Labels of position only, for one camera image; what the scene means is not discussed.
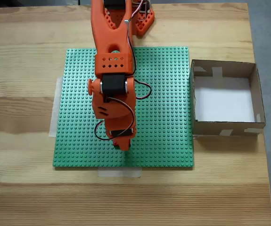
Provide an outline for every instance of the white paper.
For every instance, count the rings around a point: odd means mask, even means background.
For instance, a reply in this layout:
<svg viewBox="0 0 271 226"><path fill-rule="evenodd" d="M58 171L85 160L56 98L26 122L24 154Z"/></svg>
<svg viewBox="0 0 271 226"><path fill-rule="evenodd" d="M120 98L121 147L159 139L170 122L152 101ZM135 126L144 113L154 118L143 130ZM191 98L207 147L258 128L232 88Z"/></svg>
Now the white paper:
<svg viewBox="0 0 271 226"><path fill-rule="evenodd" d="M247 78L197 76L194 84L198 121L255 121Z"/></svg>

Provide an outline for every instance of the ventilation holes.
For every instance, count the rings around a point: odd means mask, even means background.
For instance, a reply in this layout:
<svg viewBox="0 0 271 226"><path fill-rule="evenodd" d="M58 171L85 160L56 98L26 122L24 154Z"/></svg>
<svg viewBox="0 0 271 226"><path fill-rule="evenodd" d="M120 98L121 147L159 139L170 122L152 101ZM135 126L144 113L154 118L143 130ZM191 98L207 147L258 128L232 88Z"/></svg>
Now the ventilation holes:
<svg viewBox="0 0 271 226"><path fill-rule="evenodd" d="M100 114L104 115L104 116L108 116L109 114L104 113L104 112L99 112Z"/></svg>
<svg viewBox="0 0 271 226"><path fill-rule="evenodd" d="M98 108L101 109L101 110L103 110L103 111L107 111L107 109L104 108L104 107L98 107Z"/></svg>

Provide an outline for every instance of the wire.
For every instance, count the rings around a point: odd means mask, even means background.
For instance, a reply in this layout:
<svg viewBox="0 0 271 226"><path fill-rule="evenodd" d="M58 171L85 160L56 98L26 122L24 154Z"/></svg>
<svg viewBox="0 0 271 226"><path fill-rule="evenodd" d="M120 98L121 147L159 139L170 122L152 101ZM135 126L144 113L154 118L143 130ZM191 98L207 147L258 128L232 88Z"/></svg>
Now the wire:
<svg viewBox="0 0 271 226"><path fill-rule="evenodd" d="M145 17L144 17L143 20L139 19L139 21L144 21L147 18L147 16L148 16L148 7L147 7L148 3L147 2L148 2L148 0L144 0L144 4L145 4ZM140 4L139 2L135 2L134 0L132 0L132 3L134 4L133 6L138 6Z"/></svg>
<svg viewBox="0 0 271 226"><path fill-rule="evenodd" d="M134 81L136 81L138 84L142 84L142 85L145 85L145 86L147 86L147 87L150 88L150 91L149 91L149 93L147 95L145 95L143 97L136 97L136 99L143 100L143 99L146 99L147 97L149 97L151 95L151 93L152 93L152 87L148 83L138 81L137 79L134 79Z"/></svg>
<svg viewBox="0 0 271 226"><path fill-rule="evenodd" d="M121 132L121 133L118 134L117 136L114 136L114 137L112 137L112 138L101 138L101 137L99 137L99 136L97 135L97 130L98 130L99 126L100 126L105 120L100 121L100 122L96 125L96 127L94 128L94 135L95 135L98 139L100 139L100 140L112 140L112 139L115 139L115 138L117 138L117 137L120 137L122 134L124 134L127 130L129 130L129 129L132 127L132 125L133 125L133 123L134 123L134 119L135 119L134 111L133 111L132 108L131 108L129 105L127 105L124 101L119 100L119 99L116 99L116 98L113 98L113 97L107 97L107 99L113 100L113 101L115 101L115 102L117 102L117 103L120 103L120 104L124 105L124 106L131 112L131 114L132 114L132 122L131 122L131 124L128 126L127 129L125 129L123 132Z"/></svg>
<svg viewBox="0 0 271 226"><path fill-rule="evenodd" d="M132 55L133 55L133 59L134 59L134 69L133 69L133 73L129 76L133 76L135 74L135 71L136 71L136 56L135 56L135 53L134 53L134 50L133 50L133 47L132 47L132 44L131 44L131 38L130 38L130 30L129 30L129 23L130 21L134 18L134 16L140 11L140 8L141 6L143 5L145 0L141 0L139 6L137 7L137 9L132 13L130 19L128 20L127 22L127 39L128 39L128 44L130 46L130 49L131 49L131 52L132 52Z"/></svg>

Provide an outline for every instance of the black wire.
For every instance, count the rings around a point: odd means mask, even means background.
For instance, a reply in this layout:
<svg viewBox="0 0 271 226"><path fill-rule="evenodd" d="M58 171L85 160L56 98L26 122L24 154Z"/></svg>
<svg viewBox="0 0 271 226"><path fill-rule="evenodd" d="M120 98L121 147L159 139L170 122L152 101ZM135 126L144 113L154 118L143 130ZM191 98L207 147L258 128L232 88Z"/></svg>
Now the black wire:
<svg viewBox="0 0 271 226"><path fill-rule="evenodd" d="M145 19L144 19L144 20L146 20L146 18L147 18L147 16L148 16L148 6L147 6L147 1L145 1L145 4L146 4L146 7L145 7Z"/></svg>
<svg viewBox="0 0 271 226"><path fill-rule="evenodd" d="M130 45L130 48L131 48L131 52L132 52L132 55L133 55L133 61L134 61L133 73L130 75L130 76L133 76L135 74L135 71L136 71L136 56L135 56L133 46L132 46L132 43L131 43L131 39L130 39L129 24L128 24L128 28L127 28L127 38L128 38L128 42L129 42L129 45Z"/></svg>
<svg viewBox="0 0 271 226"><path fill-rule="evenodd" d="M138 84L145 85L145 86L147 86L150 89L150 91L149 91L149 93L147 95L145 95L143 97L136 97L136 99L143 100L143 99L148 98L151 95L151 93L152 93L152 87L148 83L138 81L137 79L134 79L134 81L136 81Z"/></svg>
<svg viewBox="0 0 271 226"><path fill-rule="evenodd" d="M125 106L125 107L131 112L131 114L132 114L132 123L130 124L130 126L129 126L127 129L125 129L123 132L121 132L120 134L118 134L118 135L116 135L116 136L114 136L114 137L112 137L112 138L101 138L101 137L99 137L99 136L97 135L97 128L98 128L98 127L100 126L100 124L102 124L102 122L105 121L105 120L100 121L100 122L95 126L95 128L94 128L94 135L95 135L98 139L100 139L100 140L112 140L112 139L115 139L115 138L117 138L117 137L120 137L123 133L125 133L127 130L129 130L129 129L132 127L132 125L134 124L134 112L133 112L133 110L131 109L130 106L128 106L126 103L125 103L126 105L122 104L122 103L120 102L120 100L118 100L118 99L116 99L116 98L107 97L107 99L113 100L113 101L115 101L115 102L117 102L117 103L120 103L121 105Z"/></svg>

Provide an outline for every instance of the black object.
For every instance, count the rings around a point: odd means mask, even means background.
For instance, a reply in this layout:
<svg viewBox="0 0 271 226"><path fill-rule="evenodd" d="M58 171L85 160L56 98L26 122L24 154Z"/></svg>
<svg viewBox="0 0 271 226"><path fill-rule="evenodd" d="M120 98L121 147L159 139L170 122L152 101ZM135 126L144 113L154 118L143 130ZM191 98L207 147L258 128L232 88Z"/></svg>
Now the black object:
<svg viewBox="0 0 271 226"><path fill-rule="evenodd" d="M125 0L104 0L104 7L107 9L125 9Z"/></svg>
<svg viewBox="0 0 271 226"><path fill-rule="evenodd" d="M141 12L148 12L150 10L150 2L147 0L145 3L141 6L140 11Z"/></svg>
<svg viewBox="0 0 271 226"><path fill-rule="evenodd" d="M126 94L125 74L103 74L102 92L106 97Z"/></svg>
<svg viewBox="0 0 271 226"><path fill-rule="evenodd" d="M0 7L22 7L18 0L0 0Z"/></svg>
<svg viewBox="0 0 271 226"><path fill-rule="evenodd" d="M113 131L111 131L111 135L114 136L114 137L117 137L117 136L123 137L123 136L132 135L132 129L128 129L125 132L124 131L125 131L124 129L113 130Z"/></svg>

